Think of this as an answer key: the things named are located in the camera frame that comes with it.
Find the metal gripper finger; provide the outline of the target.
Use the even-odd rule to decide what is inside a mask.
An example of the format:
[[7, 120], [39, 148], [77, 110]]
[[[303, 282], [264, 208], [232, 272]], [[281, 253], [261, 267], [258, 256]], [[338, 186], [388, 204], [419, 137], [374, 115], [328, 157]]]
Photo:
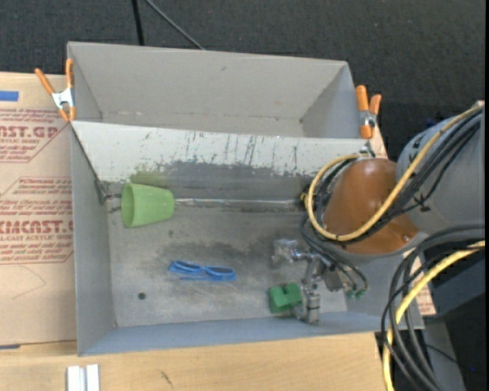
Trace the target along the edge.
[[318, 323], [320, 294], [313, 288], [302, 289], [302, 302], [295, 306], [295, 316], [304, 323]]
[[283, 265], [284, 263], [309, 259], [310, 255], [298, 247], [298, 242], [295, 239], [277, 239], [273, 242], [272, 265]]

